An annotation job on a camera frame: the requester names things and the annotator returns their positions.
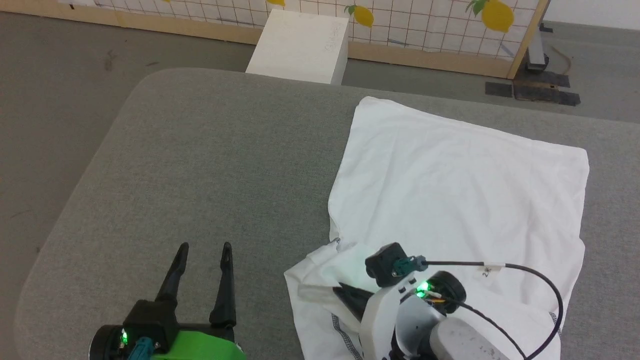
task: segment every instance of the concrete floor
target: concrete floor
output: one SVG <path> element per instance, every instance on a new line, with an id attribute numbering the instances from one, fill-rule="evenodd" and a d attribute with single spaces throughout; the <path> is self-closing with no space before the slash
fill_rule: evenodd
<path id="1" fill-rule="evenodd" d="M 0 351 L 12 360 L 21 286 L 129 92 L 161 69 L 244 71 L 253 46 L 9 13 L 0 24 Z M 481 76 L 367 61 L 349 60 L 343 85 L 640 123 L 637 33 L 555 26 L 545 41 L 573 58 L 576 108 L 484 95 Z"/>

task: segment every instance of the gray fabric table surface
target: gray fabric table surface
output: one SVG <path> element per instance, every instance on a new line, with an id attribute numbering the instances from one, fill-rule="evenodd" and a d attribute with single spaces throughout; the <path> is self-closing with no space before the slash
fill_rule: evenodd
<path id="1" fill-rule="evenodd" d="M 250 359 L 301 359 L 282 273 L 328 241 L 327 199 L 366 95 L 586 149 L 586 254 L 563 359 L 637 358 L 640 126 L 204 69 L 155 73 L 129 96 L 24 286 L 21 356 L 86 358 L 100 325 L 155 296 L 183 241 L 177 316 L 206 323 L 230 241 L 237 340 Z"/>

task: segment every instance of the lemon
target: lemon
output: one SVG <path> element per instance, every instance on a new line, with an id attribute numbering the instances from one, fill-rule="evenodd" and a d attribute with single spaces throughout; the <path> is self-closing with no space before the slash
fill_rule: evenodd
<path id="1" fill-rule="evenodd" d="M 349 11 L 349 14 L 353 14 L 353 18 L 363 26 L 370 28 L 373 25 L 373 14 L 369 9 L 360 5 L 345 6 L 344 11 Z"/>
<path id="2" fill-rule="evenodd" d="M 488 29 L 507 33 L 513 24 L 513 11 L 499 0 L 487 0 L 482 9 L 482 22 Z"/>
<path id="3" fill-rule="evenodd" d="M 284 7 L 284 0 L 267 0 L 267 2 Z"/>

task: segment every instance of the folded garment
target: folded garment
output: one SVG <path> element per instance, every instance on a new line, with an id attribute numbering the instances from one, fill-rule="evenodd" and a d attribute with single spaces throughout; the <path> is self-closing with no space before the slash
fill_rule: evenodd
<path id="1" fill-rule="evenodd" d="M 409 256 L 428 260 L 529 266 L 556 284 L 566 309 L 584 255 L 579 233 L 588 173 L 583 149 L 366 97 L 329 196 L 331 242 L 285 272 L 305 359 L 362 358 L 359 321 L 332 287 L 342 282 L 377 291 L 364 259 L 395 241 Z M 503 327 L 526 354 L 554 326 L 556 298 L 531 274 L 431 266 L 418 280 L 438 270 L 454 274 L 466 303 Z M 464 319 L 509 358 L 520 357 L 477 315 L 458 309 L 450 316 Z M 559 336 L 538 358 L 560 358 Z"/>

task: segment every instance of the wooden frame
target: wooden frame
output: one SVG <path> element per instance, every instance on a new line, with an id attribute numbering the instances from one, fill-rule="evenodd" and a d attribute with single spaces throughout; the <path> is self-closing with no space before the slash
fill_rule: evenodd
<path id="1" fill-rule="evenodd" d="M 436 70 L 479 74 L 496 78 L 513 79 L 526 54 L 534 32 L 547 7 L 548 0 L 540 0 L 524 39 L 515 54 L 513 62 L 501 59 L 483 58 L 451 53 L 428 53 L 416 49 L 390 47 L 383 45 L 349 43 L 349 57 L 354 59 L 425 67 Z M 144 29 L 210 38 L 244 44 L 257 44 L 261 29 L 244 28 L 233 25 L 198 22 L 187 19 L 142 15 L 120 12 L 90 6 L 62 4 L 57 0 L 2 0 L 0 11 L 25 13 L 57 19 L 66 19 L 95 24 L 120 26 L 123 28 Z"/>

